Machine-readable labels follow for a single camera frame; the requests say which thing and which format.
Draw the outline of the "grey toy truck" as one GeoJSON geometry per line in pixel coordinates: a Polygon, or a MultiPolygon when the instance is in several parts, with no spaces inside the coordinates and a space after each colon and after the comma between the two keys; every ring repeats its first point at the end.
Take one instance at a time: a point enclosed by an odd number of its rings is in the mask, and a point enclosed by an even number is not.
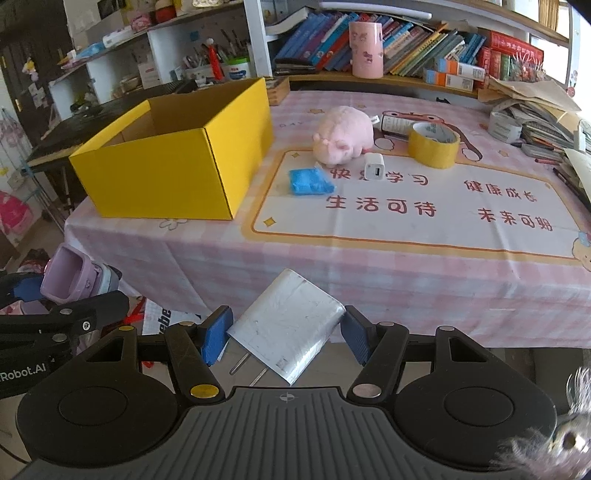
{"type": "Polygon", "coordinates": [[[56,304],[67,304],[118,289],[122,273],[62,243],[47,263],[41,295],[56,304]]]}

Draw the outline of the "large white charger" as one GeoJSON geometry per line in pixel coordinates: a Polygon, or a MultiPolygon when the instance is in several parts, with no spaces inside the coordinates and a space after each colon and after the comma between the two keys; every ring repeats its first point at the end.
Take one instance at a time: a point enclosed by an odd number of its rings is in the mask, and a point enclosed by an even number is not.
{"type": "Polygon", "coordinates": [[[228,335],[293,385],[345,313],[339,300],[286,269],[228,329],[228,335]]]}

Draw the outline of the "small white charger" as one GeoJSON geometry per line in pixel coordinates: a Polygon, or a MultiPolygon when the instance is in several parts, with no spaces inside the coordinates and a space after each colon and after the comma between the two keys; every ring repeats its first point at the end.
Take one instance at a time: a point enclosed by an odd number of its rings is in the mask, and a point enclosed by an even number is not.
{"type": "Polygon", "coordinates": [[[366,180],[383,180],[385,178],[385,160],[380,153],[366,153],[363,156],[365,166],[363,176],[366,180]]]}

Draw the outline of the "blue plastic packet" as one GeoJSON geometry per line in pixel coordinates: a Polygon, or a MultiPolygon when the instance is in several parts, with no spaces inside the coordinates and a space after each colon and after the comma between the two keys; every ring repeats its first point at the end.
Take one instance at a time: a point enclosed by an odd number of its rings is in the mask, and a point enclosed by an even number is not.
{"type": "Polygon", "coordinates": [[[297,196],[328,195],[335,192],[335,185],[321,168],[294,169],[288,173],[290,191],[297,196]]]}

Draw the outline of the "yellow tape roll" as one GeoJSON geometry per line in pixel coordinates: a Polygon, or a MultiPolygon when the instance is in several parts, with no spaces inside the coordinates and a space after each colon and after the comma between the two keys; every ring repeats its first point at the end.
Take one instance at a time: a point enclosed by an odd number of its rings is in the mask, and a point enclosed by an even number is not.
{"type": "Polygon", "coordinates": [[[408,141],[409,155],[424,166],[450,169],[456,163],[460,137],[446,125],[434,122],[415,122],[408,141]]]}

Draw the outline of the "pink plush pig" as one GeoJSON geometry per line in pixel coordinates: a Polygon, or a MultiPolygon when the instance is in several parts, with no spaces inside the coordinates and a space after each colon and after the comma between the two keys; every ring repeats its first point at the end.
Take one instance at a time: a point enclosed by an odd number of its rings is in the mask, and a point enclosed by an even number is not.
{"type": "Polygon", "coordinates": [[[346,164],[374,147],[370,117],[354,107],[339,106],[325,113],[312,136],[312,153],[321,164],[346,164]]]}

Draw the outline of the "white spray bottle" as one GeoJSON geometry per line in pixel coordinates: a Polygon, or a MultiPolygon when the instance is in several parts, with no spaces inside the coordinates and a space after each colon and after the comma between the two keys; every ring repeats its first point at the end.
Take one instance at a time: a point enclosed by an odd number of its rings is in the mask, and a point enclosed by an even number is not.
{"type": "Polygon", "coordinates": [[[419,122],[419,119],[397,115],[375,115],[370,118],[370,121],[372,121],[375,131],[380,136],[408,139],[413,126],[419,122]]]}

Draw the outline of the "pink checkered tablecloth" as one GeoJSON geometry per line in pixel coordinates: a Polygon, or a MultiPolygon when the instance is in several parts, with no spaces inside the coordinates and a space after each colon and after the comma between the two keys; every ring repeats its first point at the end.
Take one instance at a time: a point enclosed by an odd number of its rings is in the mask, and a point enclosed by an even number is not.
{"type": "Polygon", "coordinates": [[[67,241],[172,310],[242,313],[292,269],[370,320],[415,333],[453,325],[488,347],[590,344],[590,216],[553,170],[492,138],[477,110],[360,92],[295,91],[273,108],[274,142],[231,221],[114,219],[83,202],[67,241]],[[387,176],[329,171],[335,192],[298,197],[325,111],[411,114],[457,127],[457,164],[431,169],[386,143],[387,176]]]}

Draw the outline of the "black electronic keyboard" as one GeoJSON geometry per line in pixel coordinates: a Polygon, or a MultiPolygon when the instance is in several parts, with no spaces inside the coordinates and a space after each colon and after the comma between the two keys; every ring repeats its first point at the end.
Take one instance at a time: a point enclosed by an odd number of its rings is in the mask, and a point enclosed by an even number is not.
{"type": "Polygon", "coordinates": [[[194,80],[181,80],[149,89],[138,89],[121,98],[90,107],[60,122],[35,147],[27,159],[31,170],[40,170],[43,163],[61,160],[76,150],[121,115],[145,100],[168,94],[184,94],[197,90],[194,80]]]}

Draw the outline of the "yellow cardboard box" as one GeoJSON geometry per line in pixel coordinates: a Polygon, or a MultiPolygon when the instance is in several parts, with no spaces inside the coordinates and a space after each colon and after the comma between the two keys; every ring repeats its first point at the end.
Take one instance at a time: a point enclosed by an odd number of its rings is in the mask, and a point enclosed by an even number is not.
{"type": "Polygon", "coordinates": [[[106,218],[231,220],[273,144],[263,78],[150,98],[69,160],[106,218]]]}

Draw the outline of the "white tape roll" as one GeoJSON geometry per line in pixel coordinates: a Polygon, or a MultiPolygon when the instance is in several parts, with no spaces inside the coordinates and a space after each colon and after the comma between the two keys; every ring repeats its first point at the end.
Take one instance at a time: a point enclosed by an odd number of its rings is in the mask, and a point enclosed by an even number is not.
{"type": "Polygon", "coordinates": [[[503,143],[514,144],[521,138],[522,125],[503,112],[492,111],[487,131],[493,138],[503,143]]]}

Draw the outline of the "chessboard box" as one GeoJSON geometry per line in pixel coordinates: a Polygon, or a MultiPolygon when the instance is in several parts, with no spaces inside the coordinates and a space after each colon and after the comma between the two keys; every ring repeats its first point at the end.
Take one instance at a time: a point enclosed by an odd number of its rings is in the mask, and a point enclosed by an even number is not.
{"type": "Polygon", "coordinates": [[[266,94],[270,106],[278,106],[290,94],[290,78],[266,77],[266,94]]]}

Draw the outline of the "stack of papers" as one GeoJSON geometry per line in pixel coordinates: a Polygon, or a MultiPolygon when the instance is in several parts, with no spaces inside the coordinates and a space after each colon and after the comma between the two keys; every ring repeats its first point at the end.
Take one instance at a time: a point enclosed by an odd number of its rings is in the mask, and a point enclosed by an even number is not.
{"type": "Polygon", "coordinates": [[[478,90],[478,100],[522,125],[511,144],[537,162],[546,162],[555,176],[590,206],[590,123],[559,85],[552,81],[524,83],[491,78],[478,90]]]}

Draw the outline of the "white bookshelf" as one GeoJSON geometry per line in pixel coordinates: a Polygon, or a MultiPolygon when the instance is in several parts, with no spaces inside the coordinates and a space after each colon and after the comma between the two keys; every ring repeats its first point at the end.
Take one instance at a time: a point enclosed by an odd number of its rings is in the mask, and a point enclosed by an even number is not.
{"type": "Polygon", "coordinates": [[[273,58],[286,33],[273,28],[301,7],[334,10],[342,7],[373,13],[392,13],[418,21],[446,21],[451,26],[489,28],[526,42],[535,39],[564,50],[571,47],[569,34],[562,34],[519,12],[506,2],[489,1],[225,1],[209,8],[188,7],[176,17],[152,25],[113,43],[104,50],[77,61],[48,89],[61,119],[71,117],[71,104],[78,93],[90,89],[101,103],[127,75],[148,76],[149,86],[170,82],[170,73],[207,38],[222,45],[245,38],[249,43],[252,72],[269,74],[273,58]]]}

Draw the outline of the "white jar green lid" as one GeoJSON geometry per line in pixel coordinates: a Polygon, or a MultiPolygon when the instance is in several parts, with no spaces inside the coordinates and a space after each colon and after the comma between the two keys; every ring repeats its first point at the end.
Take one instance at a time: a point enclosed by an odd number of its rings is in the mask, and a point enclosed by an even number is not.
{"type": "Polygon", "coordinates": [[[223,64],[225,78],[231,81],[239,81],[252,77],[249,57],[228,58],[223,64]]]}

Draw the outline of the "pink cylinder cup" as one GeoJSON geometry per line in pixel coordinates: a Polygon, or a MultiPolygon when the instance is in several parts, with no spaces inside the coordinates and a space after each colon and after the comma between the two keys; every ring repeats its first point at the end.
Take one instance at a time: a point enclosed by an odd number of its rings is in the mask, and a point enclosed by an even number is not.
{"type": "Polygon", "coordinates": [[[349,24],[349,47],[352,50],[352,74],[362,79],[384,75],[383,27],[376,22],[349,24]]]}

